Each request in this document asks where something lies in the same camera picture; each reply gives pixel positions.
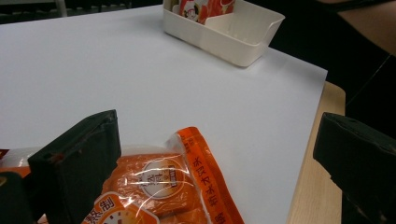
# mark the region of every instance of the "storage bin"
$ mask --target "storage bin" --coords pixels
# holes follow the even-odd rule
[[[205,25],[178,15],[163,1],[163,29],[221,59],[247,67],[260,58],[285,19],[282,14],[236,0],[233,13],[207,18]]]

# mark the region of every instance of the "plastic food package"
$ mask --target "plastic food package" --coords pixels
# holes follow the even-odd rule
[[[83,223],[244,223],[205,139],[194,127],[166,147],[122,149]]]
[[[192,21],[205,24],[208,17],[233,12],[235,0],[179,0],[179,14]]]

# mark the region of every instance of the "wooden edge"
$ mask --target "wooden edge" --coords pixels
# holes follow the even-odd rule
[[[345,92],[325,82],[290,205],[288,224],[341,223],[342,191],[330,180],[329,173],[313,159],[313,150],[323,112],[345,115],[345,106]]]

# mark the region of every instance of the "snack package in basket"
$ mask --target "snack package in basket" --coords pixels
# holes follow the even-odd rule
[[[179,0],[179,14],[205,24],[209,17],[233,12],[234,2],[235,0]]]
[[[166,147],[124,147],[92,223],[244,223],[205,139],[190,127]]]

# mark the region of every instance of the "white plastic basket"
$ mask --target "white plastic basket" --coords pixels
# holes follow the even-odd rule
[[[243,67],[264,54],[285,19],[282,14],[243,0],[235,1],[233,13],[208,18],[205,25],[177,13],[178,6],[171,8],[171,0],[163,1],[166,33]]]

